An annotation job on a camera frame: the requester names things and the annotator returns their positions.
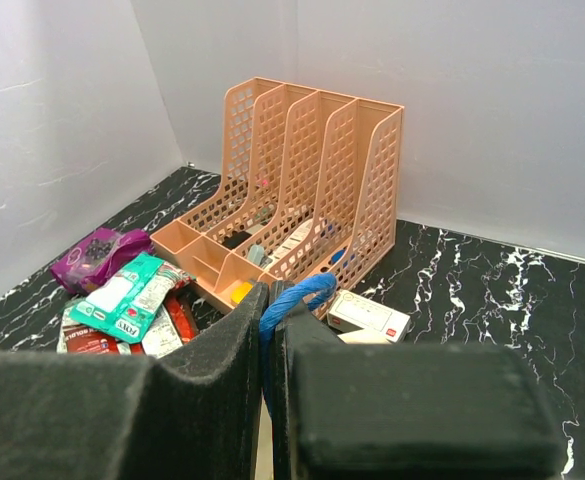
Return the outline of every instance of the marble tabletop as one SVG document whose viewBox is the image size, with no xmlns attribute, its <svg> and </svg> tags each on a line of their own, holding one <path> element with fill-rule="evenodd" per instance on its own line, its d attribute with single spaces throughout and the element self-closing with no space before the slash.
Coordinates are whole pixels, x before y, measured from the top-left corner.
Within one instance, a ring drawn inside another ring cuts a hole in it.
<svg viewBox="0 0 585 480">
<path fill-rule="evenodd" d="M 104 226 L 152 232 L 212 195 L 218 180 L 181 168 Z M 0 350 L 55 349 L 69 297 L 47 270 L 0 298 Z M 520 352 L 565 435 L 564 476 L 585 479 L 585 265 L 399 221 L 396 246 L 355 291 L 408 313 L 407 342 L 493 342 Z M 191 301 L 200 327 L 221 318 Z"/>
</svg>

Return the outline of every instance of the blue cord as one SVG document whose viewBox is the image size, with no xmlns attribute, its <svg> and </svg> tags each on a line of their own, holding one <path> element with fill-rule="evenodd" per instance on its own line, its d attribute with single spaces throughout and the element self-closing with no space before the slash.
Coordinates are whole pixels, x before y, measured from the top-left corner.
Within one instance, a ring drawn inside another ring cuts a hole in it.
<svg viewBox="0 0 585 480">
<path fill-rule="evenodd" d="M 263 372 L 263 397 L 270 416 L 272 416 L 272 393 L 268 355 L 276 326 L 306 295 L 317 293 L 308 303 L 308 309 L 313 311 L 323 305 L 334 294 L 335 290 L 336 277 L 334 274 L 320 273 L 314 275 L 285 290 L 261 317 L 259 322 L 259 351 L 261 352 L 261 368 Z"/>
</svg>

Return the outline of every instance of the file organizer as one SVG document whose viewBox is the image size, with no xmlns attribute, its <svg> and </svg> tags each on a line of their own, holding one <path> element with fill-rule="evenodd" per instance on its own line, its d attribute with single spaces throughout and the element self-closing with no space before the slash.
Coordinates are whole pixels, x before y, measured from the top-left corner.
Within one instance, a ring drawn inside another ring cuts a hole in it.
<svg viewBox="0 0 585 480">
<path fill-rule="evenodd" d="M 403 110 L 262 78 L 230 89 L 219 189 L 152 235 L 158 255 L 222 312 L 246 281 L 333 272 L 352 288 L 394 245 Z M 281 249 L 301 225 L 307 235 Z M 239 246 L 222 245 L 243 230 Z M 277 260 L 252 264 L 254 245 Z"/>
</svg>

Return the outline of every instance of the purple bag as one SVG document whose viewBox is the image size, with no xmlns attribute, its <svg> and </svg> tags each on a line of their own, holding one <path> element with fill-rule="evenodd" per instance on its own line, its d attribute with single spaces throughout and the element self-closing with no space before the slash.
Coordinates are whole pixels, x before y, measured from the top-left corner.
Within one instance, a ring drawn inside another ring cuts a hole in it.
<svg viewBox="0 0 585 480">
<path fill-rule="evenodd" d="M 152 241 L 143 230 L 118 233 L 99 228 L 71 248 L 50 267 L 56 280 L 70 293 L 90 293 L 141 253 L 152 253 Z"/>
</svg>

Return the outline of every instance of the white panel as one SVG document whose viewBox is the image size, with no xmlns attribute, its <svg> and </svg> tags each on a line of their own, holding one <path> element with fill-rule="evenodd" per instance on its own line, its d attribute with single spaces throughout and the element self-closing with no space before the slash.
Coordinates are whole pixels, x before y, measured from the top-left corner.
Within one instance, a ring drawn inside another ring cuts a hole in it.
<svg viewBox="0 0 585 480">
<path fill-rule="evenodd" d="M 228 88 L 257 76 L 295 80 L 296 1 L 132 4 L 184 159 L 219 172 Z"/>
<path fill-rule="evenodd" d="M 0 295 L 181 164 L 128 0 L 0 0 Z"/>
<path fill-rule="evenodd" d="M 585 2 L 299 0 L 299 81 L 406 105 L 399 216 L 585 257 Z"/>
</svg>

